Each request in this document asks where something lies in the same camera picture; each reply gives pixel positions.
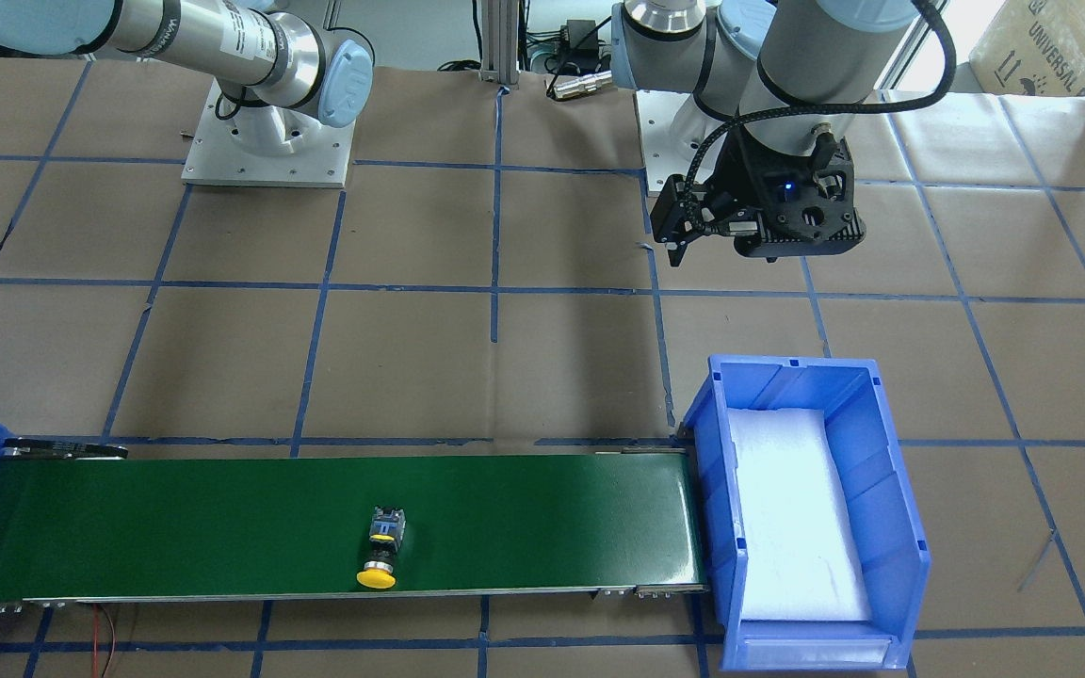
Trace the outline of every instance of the green conveyor belt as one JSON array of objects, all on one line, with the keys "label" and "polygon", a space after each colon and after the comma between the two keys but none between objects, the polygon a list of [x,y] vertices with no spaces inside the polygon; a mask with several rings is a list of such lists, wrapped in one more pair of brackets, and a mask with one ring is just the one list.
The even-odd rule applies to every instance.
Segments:
[{"label": "green conveyor belt", "polygon": [[[0,463],[0,602],[704,584],[680,453]],[[359,587],[376,504],[397,584]]]}]

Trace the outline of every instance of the black cable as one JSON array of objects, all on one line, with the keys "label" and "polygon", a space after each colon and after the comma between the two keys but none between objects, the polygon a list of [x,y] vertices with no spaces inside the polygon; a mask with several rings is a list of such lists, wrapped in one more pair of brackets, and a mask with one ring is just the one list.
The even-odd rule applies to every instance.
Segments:
[{"label": "black cable", "polygon": [[[241,89],[241,98],[245,99],[244,87],[242,87]],[[233,102],[230,99],[230,102],[232,102],[232,113],[229,113],[229,115],[227,116],[222,116],[220,115],[220,102],[224,102],[224,100],[225,100],[225,93],[224,91],[220,91],[219,97],[216,98],[215,106],[212,106],[212,112],[216,113],[216,119],[220,121],[229,121],[230,119],[235,118],[238,116],[238,113],[241,113],[241,102]]]},{"label": "black cable", "polygon": [[480,69],[480,62],[473,60],[457,60],[447,61],[445,64],[438,66],[439,72],[477,72]]},{"label": "black cable", "polygon": [[904,113],[907,111],[920,111],[931,106],[932,103],[944,99],[948,90],[953,87],[953,77],[957,72],[957,48],[953,43],[953,35],[948,34],[948,26],[940,12],[935,9],[933,0],[911,0],[916,5],[923,23],[937,36],[940,48],[944,51],[944,73],[940,74],[940,82],[931,94],[919,99],[909,99],[907,102],[888,103],[812,103],[806,106],[791,106],[783,108],[767,108],[767,111],[756,111],[738,115],[719,125],[714,132],[707,133],[702,144],[693,153],[693,161],[689,164],[689,171],[685,174],[685,190],[681,191],[681,208],[685,209],[685,218],[697,231],[705,227],[702,221],[701,210],[698,209],[697,200],[693,197],[693,183],[697,180],[697,170],[702,166],[705,154],[718,141],[724,133],[732,129],[744,127],[753,121],[788,118],[792,116],[840,116],[840,115],[881,115],[882,113]]},{"label": "black cable", "polygon": [[331,30],[348,30],[349,33],[358,35],[358,38],[362,38],[362,42],[367,43],[367,48],[369,48],[369,50],[371,52],[371,64],[374,65],[374,42],[371,42],[370,38],[367,38],[366,35],[362,35],[362,31],[358,30],[357,27],[349,27],[348,25],[335,25],[333,27],[327,27],[326,30],[327,31],[331,31]]},{"label": "black cable", "polygon": [[107,626],[111,627],[111,649],[107,651],[107,661],[103,663],[103,671],[99,674],[99,678],[107,677],[107,669],[111,668],[111,661],[116,656],[116,622],[111,617],[111,613],[107,612],[103,605],[98,605],[99,610],[103,611],[103,616],[107,617]]},{"label": "black cable", "polygon": [[474,51],[483,61],[483,36],[480,35],[480,0],[471,0],[471,25],[474,27]]},{"label": "black cable", "polygon": [[518,68],[526,69],[525,64],[525,0],[518,0]]},{"label": "black cable", "polygon": [[611,18],[613,18],[612,14],[611,16],[604,17],[602,23],[599,23],[599,25],[593,27],[593,30],[586,33],[584,38],[578,39],[578,41],[575,44],[570,44],[567,51],[564,51],[564,53],[561,56],[556,57],[556,63],[560,65],[556,66],[554,76],[551,77],[550,85],[546,86],[546,94],[548,95],[548,98],[554,99],[554,84],[560,79],[560,72],[563,69],[563,66],[569,64],[567,56],[570,55],[570,53],[580,50],[582,44],[584,44],[585,41],[587,41],[587,39],[590,38],[590,36],[595,36],[597,35],[597,31],[602,30],[602,27],[608,25],[608,23],[611,22]]}]

